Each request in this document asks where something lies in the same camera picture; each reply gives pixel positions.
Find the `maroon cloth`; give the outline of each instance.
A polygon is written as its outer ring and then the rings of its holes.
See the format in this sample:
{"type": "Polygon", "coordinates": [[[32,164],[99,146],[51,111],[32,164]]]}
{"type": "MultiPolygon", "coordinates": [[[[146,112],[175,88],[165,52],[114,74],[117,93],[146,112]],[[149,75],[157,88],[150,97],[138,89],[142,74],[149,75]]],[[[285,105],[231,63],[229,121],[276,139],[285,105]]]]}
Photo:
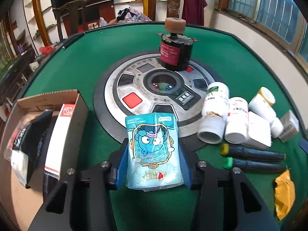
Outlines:
{"type": "Polygon", "coordinates": [[[186,23],[204,25],[204,8],[208,4],[205,0],[184,0],[182,19],[186,23]]]}

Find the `red button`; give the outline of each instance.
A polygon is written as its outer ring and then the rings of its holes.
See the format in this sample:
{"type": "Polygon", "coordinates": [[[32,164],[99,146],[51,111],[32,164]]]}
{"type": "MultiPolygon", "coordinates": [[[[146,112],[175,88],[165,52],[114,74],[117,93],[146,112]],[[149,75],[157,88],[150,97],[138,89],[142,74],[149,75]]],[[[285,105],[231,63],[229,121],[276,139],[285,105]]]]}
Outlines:
{"type": "Polygon", "coordinates": [[[188,66],[186,69],[185,69],[186,72],[190,73],[190,72],[193,72],[194,69],[191,67],[191,66],[188,66]]]}
{"type": "Polygon", "coordinates": [[[123,100],[123,102],[126,103],[126,105],[129,108],[134,108],[142,102],[140,97],[137,96],[135,93],[130,93],[129,95],[125,96],[122,100],[123,100]]]}

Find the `black marker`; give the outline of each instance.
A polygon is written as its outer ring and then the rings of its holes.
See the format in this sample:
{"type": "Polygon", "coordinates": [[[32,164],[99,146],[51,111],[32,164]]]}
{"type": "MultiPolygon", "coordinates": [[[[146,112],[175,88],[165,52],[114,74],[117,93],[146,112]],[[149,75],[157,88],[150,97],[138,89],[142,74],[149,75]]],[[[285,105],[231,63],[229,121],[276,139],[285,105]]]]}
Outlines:
{"type": "Polygon", "coordinates": [[[258,150],[243,146],[229,146],[229,144],[226,143],[221,146],[220,154],[227,157],[256,161],[281,162],[286,159],[285,153],[273,152],[269,150],[258,150]]]}
{"type": "Polygon", "coordinates": [[[66,50],[69,46],[71,46],[75,41],[79,40],[81,37],[83,37],[85,35],[84,32],[72,36],[71,38],[67,39],[66,42],[63,44],[62,49],[66,50]]]}
{"type": "Polygon", "coordinates": [[[227,157],[224,160],[224,168],[231,169],[232,167],[239,167],[244,172],[248,173],[281,173],[288,169],[287,165],[277,163],[265,163],[257,161],[246,161],[227,157]]]}

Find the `wooden chair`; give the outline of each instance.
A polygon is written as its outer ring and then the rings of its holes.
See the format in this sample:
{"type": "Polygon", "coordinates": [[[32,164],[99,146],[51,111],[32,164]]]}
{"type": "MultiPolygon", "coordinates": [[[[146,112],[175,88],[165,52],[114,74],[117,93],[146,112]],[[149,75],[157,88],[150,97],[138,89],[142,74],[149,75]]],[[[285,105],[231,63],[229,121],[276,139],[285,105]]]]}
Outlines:
{"type": "Polygon", "coordinates": [[[88,1],[89,0],[75,0],[75,1],[71,1],[71,2],[68,2],[62,5],[59,8],[53,9],[53,12],[57,18],[57,28],[58,28],[60,42],[63,42],[63,34],[62,34],[62,28],[61,28],[61,13],[66,9],[68,10],[70,30],[71,30],[71,34],[73,35],[73,34],[78,33],[78,26],[79,26],[79,10],[78,9],[82,7],[81,9],[82,25],[84,27],[84,30],[87,30],[84,10],[86,7],[86,3],[88,1]]]}
{"type": "MultiPolygon", "coordinates": [[[[181,0],[167,0],[167,17],[179,18],[180,2],[181,2],[181,0]]],[[[155,21],[155,18],[156,18],[156,0],[153,0],[152,15],[153,15],[153,18],[150,18],[150,19],[152,21],[155,21]]]]}

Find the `yellow marker cap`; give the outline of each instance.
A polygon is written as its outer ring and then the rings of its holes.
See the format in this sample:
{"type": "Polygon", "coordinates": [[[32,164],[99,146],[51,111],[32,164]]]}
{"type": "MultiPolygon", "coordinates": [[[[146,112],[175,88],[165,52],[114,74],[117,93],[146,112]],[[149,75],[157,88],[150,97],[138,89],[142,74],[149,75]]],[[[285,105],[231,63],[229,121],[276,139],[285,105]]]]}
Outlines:
{"type": "Polygon", "coordinates": [[[224,143],[221,145],[220,154],[226,156],[229,153],[229,144],[224,143]]]}
{"type": "Polygon", "coordinates": [[[268,88],[261,87],[258,91],[258,94],[260,94],[271,107],[275,104],[276,99],[268,88]]]}

